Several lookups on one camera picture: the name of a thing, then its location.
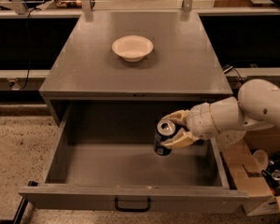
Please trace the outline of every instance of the wire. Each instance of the wire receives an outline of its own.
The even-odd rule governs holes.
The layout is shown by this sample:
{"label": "wire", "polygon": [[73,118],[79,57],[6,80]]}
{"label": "wire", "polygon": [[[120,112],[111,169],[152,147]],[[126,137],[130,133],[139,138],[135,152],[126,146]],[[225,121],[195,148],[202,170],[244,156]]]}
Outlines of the wire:
{"label": "wire", "polygon": [[24,85],[20,88],[20,90],[24,90],[28,84],[28,79],[29,79],[29,74],[30,74],[30,69],[31,69],[31,55],[32,55],[32,38],[31,38],[31,34],[30,34],[30,30],[29,30],[29,19],[30,19],[30,15],[34,10],[40,10],[39,8],[33,7],[27,16],[26,19],[26,32],[28,34],[28,45],[29,45],[29,60],[28,60],[28,67],[27,67],[27,75],[26,75],[26,79],[25,79],[25,83]]}
{"label": "wire", "polygon": [[245,83],[245,80],[241,77],[240,73],[239,73],[234,67],[232,68],[232,70],[234,70],[234,71],[236,72],[237,76],[242,80],[242,82],[241,82],[241,81],[240,81],[240,82],[241,82],[242,84],[244,84],[244,83]]}

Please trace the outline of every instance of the white bowl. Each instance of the white bowl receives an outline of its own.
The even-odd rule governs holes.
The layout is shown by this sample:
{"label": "white bowl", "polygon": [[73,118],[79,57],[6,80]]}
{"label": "white bowl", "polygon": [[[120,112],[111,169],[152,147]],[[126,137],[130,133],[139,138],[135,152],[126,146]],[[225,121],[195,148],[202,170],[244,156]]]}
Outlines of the white bowl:
{"label": "white bowl", "polygon": [[128,35],[116,40],[112,50],[125,61],[135,63],[153,50],[153,44],[145,37]]}

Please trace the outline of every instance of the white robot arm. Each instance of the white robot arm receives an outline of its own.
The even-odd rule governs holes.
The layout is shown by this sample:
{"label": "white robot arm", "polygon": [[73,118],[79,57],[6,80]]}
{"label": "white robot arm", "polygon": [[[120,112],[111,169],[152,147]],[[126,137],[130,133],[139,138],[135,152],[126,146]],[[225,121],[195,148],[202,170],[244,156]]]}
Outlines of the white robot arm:
{"label": "white robot arm", "polygon": [[207,140],[223,131],[249,131],[280,128],[280,89],[269,81],[252,79],[239,90],[238,100],[230,97],[191,110],[179,110],[166,117],[187,127],[162,143],[167,148],[181,148],[196,140]]}

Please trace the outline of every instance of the open drawer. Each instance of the open drawer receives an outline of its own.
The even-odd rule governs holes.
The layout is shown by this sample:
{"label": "open drawer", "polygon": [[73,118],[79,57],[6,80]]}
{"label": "open drawer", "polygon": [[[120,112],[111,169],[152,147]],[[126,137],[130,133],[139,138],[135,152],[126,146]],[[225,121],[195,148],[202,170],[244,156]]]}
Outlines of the open drawer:
{"label": "open drawer", "polygon": [[215,139],[153,150],[156,122],[189,102],[73,101],[63,115],[44,183],[20,194],[36,208],[227,213],[230,190]]}

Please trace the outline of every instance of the box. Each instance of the box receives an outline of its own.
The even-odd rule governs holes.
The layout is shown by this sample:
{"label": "box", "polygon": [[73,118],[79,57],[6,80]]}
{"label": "box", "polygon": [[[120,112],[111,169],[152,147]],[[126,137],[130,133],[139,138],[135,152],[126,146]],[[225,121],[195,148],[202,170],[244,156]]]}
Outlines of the box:
{"label": "box", "polygon": [[223,151],[223,158],[238,190],[246,190],[248,200],[243,208],[248,216],[276,214],[280,212],[280,196],[273,196],[270,187],[261,175],[261,170],[251,150],[263,149],[269,157],[280,151],[280,130],[247,132],[240,140]]}

